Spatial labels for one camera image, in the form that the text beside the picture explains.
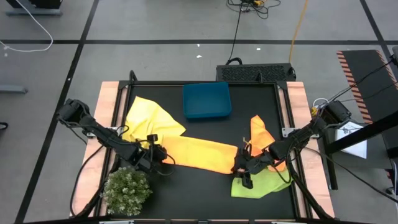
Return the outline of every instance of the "blue plastic tray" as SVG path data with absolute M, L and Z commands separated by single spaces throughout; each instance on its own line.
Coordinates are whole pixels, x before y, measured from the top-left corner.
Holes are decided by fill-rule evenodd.
M 184 85 L 182 100 L 187 118 L 214 118 L 231 113 L 231 98 L 226 82 Z

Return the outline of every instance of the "gray floor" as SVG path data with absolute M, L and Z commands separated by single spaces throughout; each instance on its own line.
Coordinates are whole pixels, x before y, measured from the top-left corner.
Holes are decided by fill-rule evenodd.
M 55 39 L 78 40 L 93 0 L 64 0 L 62 17 L 40 17 Z M 243 14 L 238 39 L 289 40 L 304 0 L 282 1 L 270 9 L 268 20 Z M 394 0 L 368 0 L 386 40 L 398 40 L 394 30 Z M 5 1 L 1 9 L 9 9 Z M 100 0 L 90 27 L 93 40 L 232 39 L 238 14 L 224 0 Z M 7 17 L 0 12 L 0 39 L 47 39 L 28 17 Z M 311 0 L 299 40 L 377 40 L 359 0 Z M 13 45 L 20 49 L 45 45 Z M 234 56 L 244 63 L 286 62 L 289 45 L 238 44 Z M 348 86 L 337 50 L 382 50 L 378 45 L 296 45 L 292 64 L 303 81 L 308 102 L 330 97 Z M 22 198 L 49 128 L 76 45 L 54 45 L 47 52 L 23 54 L 0 50 L 0 83 L 21 84 L 26 95 L 0 94 L 0 121 L 10 127 L 0 133 L 0 219 L 15 220 Z M 85 45 L 69 98 L 78 98 L 95 110 L 101 82 L 125 80 L 133 69 L 139 80 L 214 80 L 216 66 L 225 63 L 230 44 Z M 353 98 L 351 92 L 341 99 Z M 353 101 L 346 103 L 353 118 L 362 122 Z M 25 221 L 67 218 L 68 202 L 84 145 L 69 130 L 57 126 L 49 153 Z M 381 169 L 355 170 L 380 189 L 391 186 Z M 337 170 L 341 187 L 331 191 L 336 216 L 342 220 L 397 223 L 393 203 Z

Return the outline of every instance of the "orange and black striped tape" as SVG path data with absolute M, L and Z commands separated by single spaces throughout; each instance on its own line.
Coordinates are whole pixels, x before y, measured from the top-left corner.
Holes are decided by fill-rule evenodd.
M 337 57 L 338 57 L 338 61 L 340 62 L 340 65 L 344 71 L 344 75 L 347 78 L 348 84 L 350 86 L 355 85 L 354 76 L 351 73 L 351 70 L 349 69 L 349 66 L 347 64 L 347 61 L 346 61 L 343 53 L 341 51 L 337 51 Z M 352 87 L 351 91 L 353 92 L 356 104 L 358 105 L 358 108 L 359 108 L 359 112 L 361 112 L 362 118 L 364 119 L 365 123 L 367 123 L 367 124 L 373 123 L 372 118 L 369 115 L 369 111 L 366 108 L 366 105 L 362 99 L 362 95 L 359 92 L 358 87 L 356 87 L 356 86 Z
M 382 61 L 383 63 L 387 63 L 387 62 L 384 60 L 383 56 L 381 55 L 380 51 L 376 50 L 376 52 L 379 54 L 381 61 Z M 395 83 L 394 85 L 395 85 L 396 89 L 398 90 L 398 83 L 396 83 L 397 80 L 396 80 L 395 76 L 392 74 L 390 65 L 387 65 L 387 66 L 386 66 L 386 70 L 387 70 L 388 75 L 390 76 L 392 82 Z

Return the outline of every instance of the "black tabletop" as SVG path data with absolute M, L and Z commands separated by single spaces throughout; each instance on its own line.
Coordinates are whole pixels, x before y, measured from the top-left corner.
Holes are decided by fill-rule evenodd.
M 182 86 L 134 86 L 135 96 L 153 100 L 186 128 L 183 136 L 243 146 L 250 139 L 250 119 L 259 115 L 267 130 L 282 137 L 279 102 L 274 85 L 230 86 L 232 113 L 221 119 L 188 120 L 182 109 Z M 151 219 L 286 219 L 294 218 L 290 188 L 260 199 L 231 197 L 232 175 L 175 166 L 168 177 L 152 175 L 153 194 L 135 218 Z

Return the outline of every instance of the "black metal post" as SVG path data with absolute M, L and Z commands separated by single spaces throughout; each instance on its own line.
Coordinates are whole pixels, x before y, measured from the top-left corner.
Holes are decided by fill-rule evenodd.
M 393 128 L 398 125 L 398 111 L 376 121 L 373 124 L 365 126 L 360 130 L 347 135 L 346 137 L 339 139 L 325 147 L 325 152 L 327 154 L 332 154 L 359 142 L 367 140 L 377 134 L 382 133 L 385 130 Z

